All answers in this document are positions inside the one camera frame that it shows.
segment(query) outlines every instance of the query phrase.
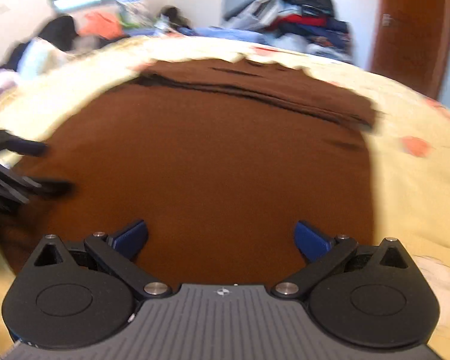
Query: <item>triangular cutout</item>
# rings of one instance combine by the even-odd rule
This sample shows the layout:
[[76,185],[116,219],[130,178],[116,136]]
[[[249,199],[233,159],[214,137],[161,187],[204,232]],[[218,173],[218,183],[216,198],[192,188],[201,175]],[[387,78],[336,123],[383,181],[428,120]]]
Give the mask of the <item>triangular cutout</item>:
[[403,259],[400,252],[394,248],[389,247],[387,249],[387,252],[385,252],[384,257],[382,258],[382,261],[380,261],[381,266],[392,266],[394,268],[401,268],[405,269],[408,268],[407,263]]
[[63,262],[62,256],[55,245],[45,245],[42,249],[42,253],[35,261],[35,266],[53,266]]

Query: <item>door frame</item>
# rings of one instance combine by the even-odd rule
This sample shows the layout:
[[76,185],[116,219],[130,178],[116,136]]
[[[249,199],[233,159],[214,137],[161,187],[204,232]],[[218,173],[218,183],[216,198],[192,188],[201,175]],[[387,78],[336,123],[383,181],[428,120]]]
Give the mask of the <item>door frame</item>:
[[[384,0],[379,0],[378,17],[375,28],[375,43],[373,44],[373,53],[370,62],[370,69],[373,69],[376,63],[375,57],[377,56],[377,46],[383,37],[382,17],[385,14]],[[450,0],[445,0],[443,7],[443,23],[442,34],[439,41],[439,50],[437,59],[435,60],[435,68],[433,69],[432,79],[426,89],[424,95],[437,99],[442,89],[442,82],[447,71],[448,58],[450,55]]]

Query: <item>bed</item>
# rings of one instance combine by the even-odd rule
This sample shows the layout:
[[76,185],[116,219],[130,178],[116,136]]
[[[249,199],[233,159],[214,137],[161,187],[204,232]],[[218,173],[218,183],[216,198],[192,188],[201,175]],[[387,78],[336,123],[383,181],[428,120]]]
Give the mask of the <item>bed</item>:
[[[0,128],[31,140],[48,138],[97,95],[137,76],[152,60],[242,58],[306,69],[317,79],[370,98],[378,111],[370,150],[375,242],[397,237],[422,269],[442,313],[431,347],[450,360],[450,111],[382,76],[316,56],[236,40],[173,36],[121,40],[0,97]],[[12,166],[20,157],[0,154]],[[13,273],[0,254],[0,304]],[[0,316],[0,354],[11,345]]]

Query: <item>gray ribbed plate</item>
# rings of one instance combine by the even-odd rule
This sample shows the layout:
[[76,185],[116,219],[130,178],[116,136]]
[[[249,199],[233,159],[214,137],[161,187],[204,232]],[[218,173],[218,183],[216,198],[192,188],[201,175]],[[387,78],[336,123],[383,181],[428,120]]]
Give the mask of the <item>gray ribbed plate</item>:
[[50,351],[19,343],[6,360],[439,360],[428,347],[395,353],[337,342],[300,303],[272,298],[263,286],[183,285],[148,300],[121,332],[99,344]]

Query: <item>folded brown fabric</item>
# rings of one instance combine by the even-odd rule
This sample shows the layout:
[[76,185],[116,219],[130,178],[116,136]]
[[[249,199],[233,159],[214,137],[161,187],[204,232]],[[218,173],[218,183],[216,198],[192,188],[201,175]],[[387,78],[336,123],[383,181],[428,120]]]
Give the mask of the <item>folded brown fabric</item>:
[[306,220],[370,243],[371,169],[359,124],[370,101],[302,71],[242,60],[157,62],[99,96],[16,171],[76,184],[0,218],[19,270],[44,234],[82,239],[137,218],[150,238],[137,264],[164,282],[265,283],[304,266]]

